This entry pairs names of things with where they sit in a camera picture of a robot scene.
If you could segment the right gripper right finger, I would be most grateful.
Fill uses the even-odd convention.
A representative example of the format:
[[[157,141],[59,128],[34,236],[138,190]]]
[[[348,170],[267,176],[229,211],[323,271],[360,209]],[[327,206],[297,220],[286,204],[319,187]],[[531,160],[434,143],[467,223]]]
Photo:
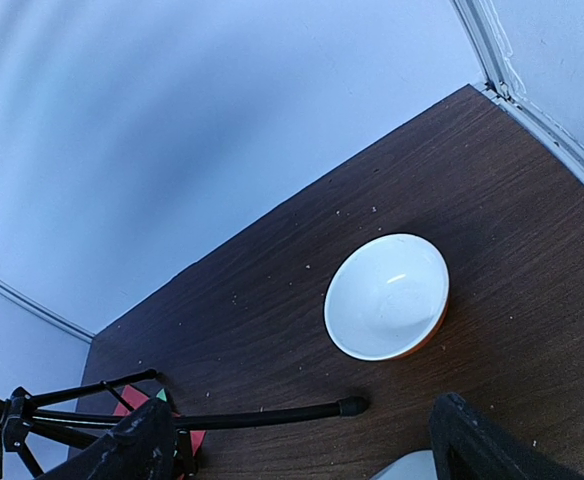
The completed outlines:
[[[582,479],[488,419],[456,393],[435,400],[429,419],[439,479]]]

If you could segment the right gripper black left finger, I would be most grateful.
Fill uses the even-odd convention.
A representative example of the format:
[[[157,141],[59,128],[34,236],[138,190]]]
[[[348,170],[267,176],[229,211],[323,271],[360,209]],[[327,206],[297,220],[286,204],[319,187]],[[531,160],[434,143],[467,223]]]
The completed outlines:
[[[146,401],[77,456],[42,479],[170,479],[176,432],[170,406]]]

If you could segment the red paper sheet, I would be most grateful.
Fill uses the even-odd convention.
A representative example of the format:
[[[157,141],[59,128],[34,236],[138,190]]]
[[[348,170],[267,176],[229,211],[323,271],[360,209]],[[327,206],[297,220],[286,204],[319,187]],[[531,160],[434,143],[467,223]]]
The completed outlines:
[[[123,388],[121,397],[123,400],[131,406],[133,409],[139,408],[143,405],[148,399],[149,396],[142,392],[140,389],[127,385]],[[126,416],[130,413],[130,410],[121,402],[118,402],[113,414],[115,416]],[[205,430],[194,430],[190,432],[190,439],[192,444],[192,453],[196,455],[204,442],[206,436]]]

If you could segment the grey metronome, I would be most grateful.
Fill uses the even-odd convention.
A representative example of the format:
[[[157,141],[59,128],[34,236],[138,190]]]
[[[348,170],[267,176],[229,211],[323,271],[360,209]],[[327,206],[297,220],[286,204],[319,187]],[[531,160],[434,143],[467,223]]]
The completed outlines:
[[[432,450],[420,450],[402,456],[371,477],[371,480],[436,480]]]

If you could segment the black perforated music stand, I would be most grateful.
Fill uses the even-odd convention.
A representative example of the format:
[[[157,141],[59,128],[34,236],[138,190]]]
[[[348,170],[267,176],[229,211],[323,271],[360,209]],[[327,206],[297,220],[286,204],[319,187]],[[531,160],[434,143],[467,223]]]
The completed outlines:
[[[5,400],[0,399],[0,479],[3,478],[3,457],[15,454],[35,479],[43,470],[27,444],[34,434],[78,450],[78,454],[93,445],[125,416],[89,415],[54,410],[54,405],[102,392],[110,393],[133,413],[121,397],[119,388],[145,380],[156,380],[159,374],[147,369],[111,381],[33,395],[22,387],[15,389]],[[179,416],[168,401],[176,432],[173,474],[170,479],[192,478],[197,473],[192,453],[190,432],[194,430],[224,430],[253,428],[307,422],[331,417],[355,417],[369,407],[367,399],[351,396],[332,403],[301,408],[208,416]]]

